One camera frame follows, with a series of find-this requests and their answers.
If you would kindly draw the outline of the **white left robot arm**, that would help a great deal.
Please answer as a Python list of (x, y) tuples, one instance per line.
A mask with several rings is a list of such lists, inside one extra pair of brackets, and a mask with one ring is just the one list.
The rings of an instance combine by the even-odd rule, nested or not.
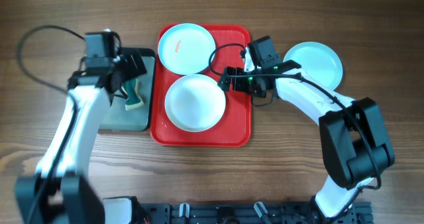
[(97, 132), (121, 84), (146, 73), (155, 53), (124, 48), (118, 60), (85, 57), (68, 80), (64, 114), (33, 177), (20, 177), (15, 197), (25, 223), (142, 223), (135, 197), (100, 199), (87, 178)]

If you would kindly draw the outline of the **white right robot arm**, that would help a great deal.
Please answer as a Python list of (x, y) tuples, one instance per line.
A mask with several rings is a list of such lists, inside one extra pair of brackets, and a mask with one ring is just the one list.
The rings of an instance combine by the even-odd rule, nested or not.
[(329, 176), (313, 204), (323, 222), (345, 216), (362, 190), (380, 189), (381, 174), (394, 164), (395, 154), (374, 100), (355, 100), (325, 88), (293, 60), (251, 69), (226, 67), (219, 77), (223, 91), (265, 97), (273, 89), (318, 125)]

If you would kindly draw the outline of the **yellow green sponge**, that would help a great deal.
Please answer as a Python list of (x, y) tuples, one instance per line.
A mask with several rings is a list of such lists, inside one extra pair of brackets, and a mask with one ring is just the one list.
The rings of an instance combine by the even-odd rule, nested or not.
[(121, 86), (122, 92), (127, 96), (125, 101), (125, 109), (136, 109), (144, 105), (141, 96), (138, 93), (138, 79), (126, 81)]

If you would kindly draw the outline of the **white plate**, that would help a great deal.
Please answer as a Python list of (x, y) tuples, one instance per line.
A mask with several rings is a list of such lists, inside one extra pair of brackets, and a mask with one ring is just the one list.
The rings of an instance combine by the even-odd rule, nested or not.
[(177, 128), (196, 133), (212, 128), (221, 120), (226, 97), (213, 78), (192, 74), (179, 78), (170, 86), (164, 107)]

